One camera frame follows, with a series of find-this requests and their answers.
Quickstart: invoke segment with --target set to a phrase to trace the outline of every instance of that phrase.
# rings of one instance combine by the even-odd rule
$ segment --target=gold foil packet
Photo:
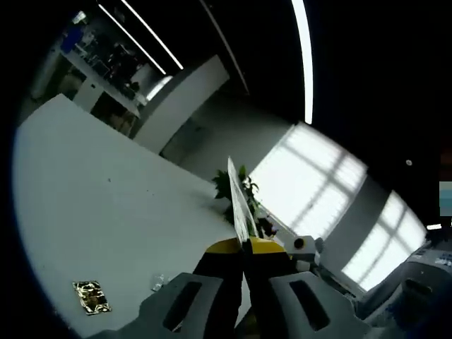
[[[110,312],[112,310],[97,281],[73,282],[72,285],[77,291],[80,303],[87,315],[92,316],[94,314]]]

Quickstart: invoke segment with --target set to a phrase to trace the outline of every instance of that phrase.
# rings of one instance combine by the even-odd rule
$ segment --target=white table
[[[234,237],[215,189],[58,95],[19,128],[13,156],[18,226],[32,269],[81,337],[138,316],[156,273],[192,272]],[[112,311],[87,316],[73,281],[97,280]],[[249,308],[245,290],[239,318]]]
[[[83,60],[77,53],[70,51],[69,53],[61,52],[61,55],[65,57],[71,64],[73,64],[81,73],[86,76],[86,80],[83,82],[80,90],[74,97],[74,102],[81,106],[86,111],[91,111],[90,107],[94,106],[97,99],[103,92],[106,92],[110,97],[116,100],[125,109],[140,118],[140,112],[136,104],[130,99],[120,93],[112,84],[106,81],[102,76],[97,74],[85,60]]]

